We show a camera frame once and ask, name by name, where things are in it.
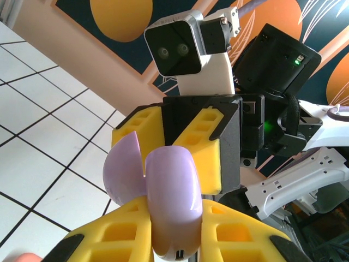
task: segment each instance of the green led light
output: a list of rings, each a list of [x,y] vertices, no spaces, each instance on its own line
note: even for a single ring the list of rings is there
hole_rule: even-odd
[[[273,129],[272,124],[270,124],[269,122],[264,123],[264,132],[269,133],[270,131],[272,131],[272,129]]]

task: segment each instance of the wall mural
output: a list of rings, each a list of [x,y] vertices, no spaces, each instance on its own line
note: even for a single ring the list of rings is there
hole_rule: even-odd
[[[212,0],[207,13],[250,0]],[[157,19],[191,9],[200,0],[57,0],[56,7],[102,42],[142,77],[153,67],[143,30]],[[268,0],[241,20],[242,31],[231,39],[233,65],[246,44],[269,23],[322,56],[322,62],[298,93],[298,99],[317,104],[349,105],[349,0]],[[149,83],[168,96],[178,95],[176,78],[158,73]],[[257,169],[276,173],[293,158],[258,155]]]

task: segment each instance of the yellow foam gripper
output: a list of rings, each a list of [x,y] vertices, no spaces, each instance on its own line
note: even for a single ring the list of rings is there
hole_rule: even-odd
[[[285,262],[270,236],[282,232],[211,200],[203,200],[200,262]]]
[[[68,262],[153,262],[151,220],[147,197],[70,232],[84,235]]]
[[[217,195],[222,189],[219,139],[209,139],[222,119],[218,109],[204,108],[173,143],[192,154],[203,195]]]
[[[158,147],[165,146],[163,116],[160,106],[151,106],[136,112],[119,129],[112,132],[112,147],[124,136],[136,131],[140,144],[145,171],[145,160],[150,152]]]

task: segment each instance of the camera lens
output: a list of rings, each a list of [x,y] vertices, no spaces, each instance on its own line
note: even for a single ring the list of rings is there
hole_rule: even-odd
[[[177,52],[181,56],[186,56],[189,53],[189,47],[186,44],[179,44],[177,47]]]
[[[160,47],[158,50],[158,54],[162,59],[167,59],[169,57],[169,52],[166,48]]]

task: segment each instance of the tiled floor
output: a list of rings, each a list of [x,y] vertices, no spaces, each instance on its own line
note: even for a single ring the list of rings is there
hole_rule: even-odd
[[[0,23],[0,261],[45,256],[116,209],[102,181],[111,105]]]

